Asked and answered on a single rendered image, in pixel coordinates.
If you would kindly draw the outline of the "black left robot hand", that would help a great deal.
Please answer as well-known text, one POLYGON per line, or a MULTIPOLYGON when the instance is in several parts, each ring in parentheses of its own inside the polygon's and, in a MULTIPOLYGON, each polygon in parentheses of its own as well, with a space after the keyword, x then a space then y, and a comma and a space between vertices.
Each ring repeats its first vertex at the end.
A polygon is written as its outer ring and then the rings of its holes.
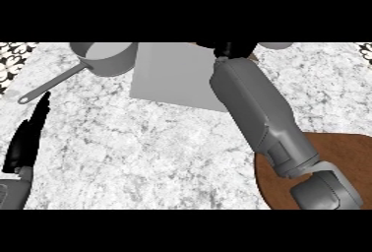
POLYGON ((46 92, 37 104, 31 118, 23 120, 17 127, 1 168, 4 173, 16 173, 17 167, 32 167, 35 164, 41 131, 44 129, 48 113, 48 96, 50 92, 46 92))

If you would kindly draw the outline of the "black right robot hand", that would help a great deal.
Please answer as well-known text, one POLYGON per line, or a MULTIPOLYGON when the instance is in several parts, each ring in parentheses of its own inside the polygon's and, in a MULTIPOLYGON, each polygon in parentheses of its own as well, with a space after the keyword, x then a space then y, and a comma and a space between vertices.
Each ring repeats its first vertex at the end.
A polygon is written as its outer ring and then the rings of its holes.
POLYGON ((233 42, 199 41, 198 45, 212 49, 217 58, 227 57, 229 59, 234 59, 249 57, 252 50, 257 46, 257 43, 246 41, 233 41, 233 42))

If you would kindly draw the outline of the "pale grey square box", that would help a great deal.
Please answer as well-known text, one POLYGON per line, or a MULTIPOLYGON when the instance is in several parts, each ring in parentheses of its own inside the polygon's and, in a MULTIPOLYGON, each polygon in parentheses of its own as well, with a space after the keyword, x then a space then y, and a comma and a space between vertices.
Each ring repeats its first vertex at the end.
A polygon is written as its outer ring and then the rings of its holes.
POLYGON ((189 42, 141 42, 130 97, 202 108, 227 109, 209 86, 215 56, 189 42))

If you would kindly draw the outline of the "brown wooden cutting board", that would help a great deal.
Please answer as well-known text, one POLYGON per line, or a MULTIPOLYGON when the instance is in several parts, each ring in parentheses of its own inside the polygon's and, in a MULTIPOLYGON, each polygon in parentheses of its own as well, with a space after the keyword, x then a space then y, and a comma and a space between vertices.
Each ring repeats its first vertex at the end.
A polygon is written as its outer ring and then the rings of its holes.
MULTIPOLYGON (((320 159, 332 162, 354 186, 361 200, 361 210, 372 210, 372 137, 360 134, 307 133, 320 159)), ((258 191, 273 210, 298 210, 289 189, 310 178, 286 179, 276 175, 261 154, 254 155, 254 176, 258 191)))

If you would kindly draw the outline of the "pale grey round object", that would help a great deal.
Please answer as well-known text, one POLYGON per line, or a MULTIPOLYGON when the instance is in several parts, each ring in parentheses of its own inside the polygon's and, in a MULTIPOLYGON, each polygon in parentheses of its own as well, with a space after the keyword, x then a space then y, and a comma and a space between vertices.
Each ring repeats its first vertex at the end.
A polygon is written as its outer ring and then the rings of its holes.
POLYGON ((258 42, 258 44, 267 49, 282 50, 288 48, 294 42, 258 42))

